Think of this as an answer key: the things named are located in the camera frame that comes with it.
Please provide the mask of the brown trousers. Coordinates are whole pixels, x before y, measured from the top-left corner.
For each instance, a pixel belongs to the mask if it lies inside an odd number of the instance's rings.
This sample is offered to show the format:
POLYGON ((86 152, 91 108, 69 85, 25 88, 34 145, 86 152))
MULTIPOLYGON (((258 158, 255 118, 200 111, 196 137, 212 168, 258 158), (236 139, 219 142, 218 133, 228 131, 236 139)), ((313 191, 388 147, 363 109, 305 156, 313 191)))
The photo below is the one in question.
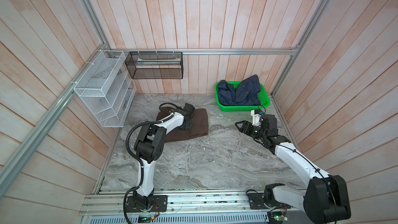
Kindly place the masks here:
POLYGON ((180 131, 179 126, 182 125, 183 115, 178 111, 181 107, 171 108, 159 107, 160 112, 157 115, 158 124, 153 126, 154 140, 158 143, 186 141, 208 135, 208 115, 203 108, 195 109, 192 119, 193 128, 191 130, 180 131))

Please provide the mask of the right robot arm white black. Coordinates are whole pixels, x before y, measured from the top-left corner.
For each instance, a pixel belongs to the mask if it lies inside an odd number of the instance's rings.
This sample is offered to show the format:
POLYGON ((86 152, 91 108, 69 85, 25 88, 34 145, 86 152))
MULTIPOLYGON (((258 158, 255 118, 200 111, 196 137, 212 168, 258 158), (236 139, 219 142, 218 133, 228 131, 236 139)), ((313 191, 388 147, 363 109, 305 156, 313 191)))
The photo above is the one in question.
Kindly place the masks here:
POLYGON ((252 111, 252 121, 239 121, 239 132, 251 137, 284 161, 303 181, 305 190, 293 189, 285 184, 265 186, 261 195, 255 190, 246 192, 251 208, 269 207, 266 223, 281 224, 287 219, 288 207, 303 211, 314 224, 337 223, 351 218, 346 181, 331 175, 306 158, 291 141, 279 134, 277 119, 262 111, 252 111))

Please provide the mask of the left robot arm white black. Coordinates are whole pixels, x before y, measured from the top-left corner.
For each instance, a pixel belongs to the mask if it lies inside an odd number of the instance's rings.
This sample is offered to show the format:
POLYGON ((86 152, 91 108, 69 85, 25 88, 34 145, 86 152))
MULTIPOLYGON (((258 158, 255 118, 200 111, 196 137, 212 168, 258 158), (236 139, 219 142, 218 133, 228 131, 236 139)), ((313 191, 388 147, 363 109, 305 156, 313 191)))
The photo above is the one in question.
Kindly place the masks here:
POLYGON ((131 151, 130 139, 126 139, 126 149, 139 162, 138 182, 132 190, 131 201, 142 209, 150 209, 153 204, 153 177, 156 161, 160 158, 166 136, 171 131, 182 128, 192 128, 195 107, 186 103, 184 107, 173 104, 174 108, 169 114, 157 121, 146 121, 135 126, 129 134, 140 128, 134 144, 134 152, 131 151))

